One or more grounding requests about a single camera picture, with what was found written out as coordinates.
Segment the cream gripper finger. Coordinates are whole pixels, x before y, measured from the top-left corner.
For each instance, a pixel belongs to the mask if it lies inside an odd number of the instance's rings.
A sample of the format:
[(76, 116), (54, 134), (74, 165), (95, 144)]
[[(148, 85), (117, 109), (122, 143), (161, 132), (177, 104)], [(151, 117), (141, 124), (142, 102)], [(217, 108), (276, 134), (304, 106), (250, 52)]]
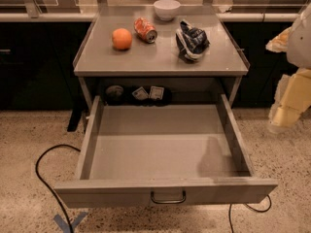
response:
[(311, 70), (299, 68), (291, 76), (283, 75), (269, 112), (268, 130), (275, 134), (285, 132), (294, 126), (310, 106)]
[(288, 27), (283, 30), (280, 34), (270, 40), (265, 48), (272, 52), (286, 52), (288, 49), (288, 39), (291, 28)]

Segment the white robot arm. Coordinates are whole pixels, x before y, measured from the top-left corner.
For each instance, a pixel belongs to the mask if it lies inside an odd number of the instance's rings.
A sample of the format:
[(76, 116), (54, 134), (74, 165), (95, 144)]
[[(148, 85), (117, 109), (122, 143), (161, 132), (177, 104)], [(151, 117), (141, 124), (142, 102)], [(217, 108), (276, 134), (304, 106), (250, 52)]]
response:
[(297, 67), (293, 75), (283, 75), (278, 82), (269, 112), (269, 131), (281, 133), (294, 126), (311, 106), (311, 5), (265, 48), (284, 52), (288, 62)]

